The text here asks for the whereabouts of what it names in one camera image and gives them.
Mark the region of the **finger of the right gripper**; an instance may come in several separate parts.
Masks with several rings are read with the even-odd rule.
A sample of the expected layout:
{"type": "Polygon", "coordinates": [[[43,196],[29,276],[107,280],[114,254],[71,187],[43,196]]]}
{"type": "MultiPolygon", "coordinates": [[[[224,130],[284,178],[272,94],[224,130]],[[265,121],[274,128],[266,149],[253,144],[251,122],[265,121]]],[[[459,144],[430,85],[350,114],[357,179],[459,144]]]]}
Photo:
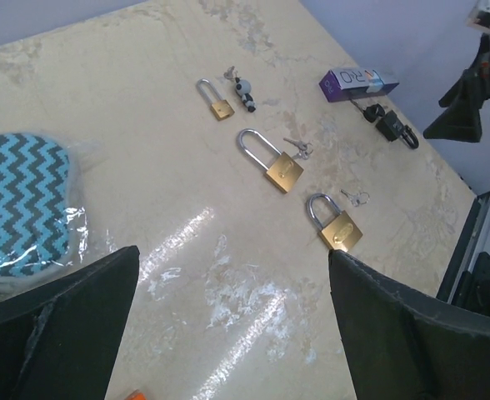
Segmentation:
{"type": "Polygon", "coordinates": [[[483,83],[476,69],[466,69],[438,104],[444,111],[423,131],[426,139],[479,143],[479,110],[485,102],[483,83]]]}

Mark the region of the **small brass padlock with keys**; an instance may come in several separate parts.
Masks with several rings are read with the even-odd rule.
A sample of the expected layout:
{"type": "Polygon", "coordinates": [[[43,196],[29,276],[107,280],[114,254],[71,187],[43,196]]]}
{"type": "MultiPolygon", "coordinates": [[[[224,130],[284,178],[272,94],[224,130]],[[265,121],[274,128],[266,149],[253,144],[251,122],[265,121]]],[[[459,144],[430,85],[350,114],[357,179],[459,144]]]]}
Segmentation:
{"type": "Polygon", "coordinates": [[[226,99],[223,99],[208,79],[199,79],[196,83],[196,88],[218,121],[228,119],[234,115],[235,112],[232,106],[226,99]]]}

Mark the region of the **black padlock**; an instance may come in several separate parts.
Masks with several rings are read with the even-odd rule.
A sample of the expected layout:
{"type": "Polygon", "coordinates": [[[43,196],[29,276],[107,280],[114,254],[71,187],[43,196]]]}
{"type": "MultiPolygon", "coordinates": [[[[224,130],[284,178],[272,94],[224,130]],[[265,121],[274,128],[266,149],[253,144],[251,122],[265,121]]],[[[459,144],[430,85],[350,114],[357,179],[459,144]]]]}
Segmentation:
{"type": "Polygon", "coordinates": [[[419,148],[419,141],[414,131],[404,124],[393,110],[386,112],[377,121],[375,127],[389,142],[402,139],[412,150],[419,148]]]}

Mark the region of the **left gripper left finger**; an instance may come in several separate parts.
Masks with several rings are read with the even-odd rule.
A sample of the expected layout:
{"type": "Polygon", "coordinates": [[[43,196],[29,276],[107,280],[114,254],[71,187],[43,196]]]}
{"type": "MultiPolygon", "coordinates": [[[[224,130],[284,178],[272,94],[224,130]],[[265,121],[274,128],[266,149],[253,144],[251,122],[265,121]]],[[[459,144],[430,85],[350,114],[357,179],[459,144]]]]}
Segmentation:
{"type": "Polygon", "coordinates": [[[138,247],[0,302],[0,399],[103,399],[138,283],[138,247]]]}

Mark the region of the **short shackle brass padlock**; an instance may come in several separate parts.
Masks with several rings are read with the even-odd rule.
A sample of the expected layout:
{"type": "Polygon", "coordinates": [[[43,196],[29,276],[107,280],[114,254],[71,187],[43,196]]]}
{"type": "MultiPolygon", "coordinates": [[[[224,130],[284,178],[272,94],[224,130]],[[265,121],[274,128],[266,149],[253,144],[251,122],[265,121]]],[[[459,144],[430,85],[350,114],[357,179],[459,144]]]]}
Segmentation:
{"type": "Polygon", "coordinates": [[[346,211],[324,193],[314,193],[307,200],[307,214],[317,227],[318,236],[332,250],[348,252],[363,237],[363,233],[346,211]],[[331,222],[323,224],[316,216],[313,205],[318,200],[324,200],[334,211],[331,222]]]}

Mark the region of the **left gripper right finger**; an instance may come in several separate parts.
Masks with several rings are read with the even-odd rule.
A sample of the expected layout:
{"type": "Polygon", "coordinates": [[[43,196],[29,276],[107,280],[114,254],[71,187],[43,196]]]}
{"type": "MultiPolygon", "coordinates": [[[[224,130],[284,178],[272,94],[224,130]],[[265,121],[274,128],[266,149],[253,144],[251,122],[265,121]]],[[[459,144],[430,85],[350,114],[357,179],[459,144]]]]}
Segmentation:
{"type": "Polygon", "coordinates": [[[359,399],[490,399],[490,317],[408,287],[342,250],[331,297],[359,399]]]}

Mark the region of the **black key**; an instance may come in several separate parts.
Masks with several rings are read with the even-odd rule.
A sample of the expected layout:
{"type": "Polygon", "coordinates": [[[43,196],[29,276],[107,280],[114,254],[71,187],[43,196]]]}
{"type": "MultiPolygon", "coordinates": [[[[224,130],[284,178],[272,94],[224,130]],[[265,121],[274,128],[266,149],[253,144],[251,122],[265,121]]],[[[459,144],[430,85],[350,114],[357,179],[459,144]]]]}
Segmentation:
{"type": "Polygon", "coordinates": [[[362,107],[354,99],[350,98],[349,101],[360,111],[364,119],[369,123],[375,123],[379,119],[386,116],[386,109],[380,103],[374,103],[372,105],[362,107]]]}

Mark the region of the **long shackle brass padlock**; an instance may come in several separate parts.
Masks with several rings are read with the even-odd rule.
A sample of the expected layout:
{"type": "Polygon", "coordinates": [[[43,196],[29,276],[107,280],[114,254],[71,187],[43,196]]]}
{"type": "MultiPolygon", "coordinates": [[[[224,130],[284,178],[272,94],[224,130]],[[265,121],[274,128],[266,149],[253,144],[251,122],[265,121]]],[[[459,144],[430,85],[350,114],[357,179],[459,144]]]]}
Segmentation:
{"type": "Polygon", "coordinates": [[[271,142],[269,142],[259,131],[251,128],[245,128],[237,134],[237,145],[240,150],[251,158],[263,171],[264,177],[273,184],[279,191],[286,194],[295,186],[298,179],[303,174],[303,168],[286,152],[279,151],[271,142]],[[275,154],[275,160],[271,165],[266,165],[261,161],[246,145],[244,138],[251,136],[261,140],[275,154]]]}

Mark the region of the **keys of long padlock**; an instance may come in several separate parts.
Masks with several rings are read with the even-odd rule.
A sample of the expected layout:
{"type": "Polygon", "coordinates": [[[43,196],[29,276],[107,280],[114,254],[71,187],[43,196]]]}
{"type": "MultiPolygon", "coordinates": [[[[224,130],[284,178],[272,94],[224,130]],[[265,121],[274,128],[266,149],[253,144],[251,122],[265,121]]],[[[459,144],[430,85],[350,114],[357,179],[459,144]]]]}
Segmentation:
{"type": "Polygon", "coordinates": [[[303,142],[302,140],[294,140],[289,137],[283,139],[285,142],[291,143],[298,149],[298,153],[293,156],[294,159],[308,160],[313,153],[312,144],[310,142],[303,142]]]}

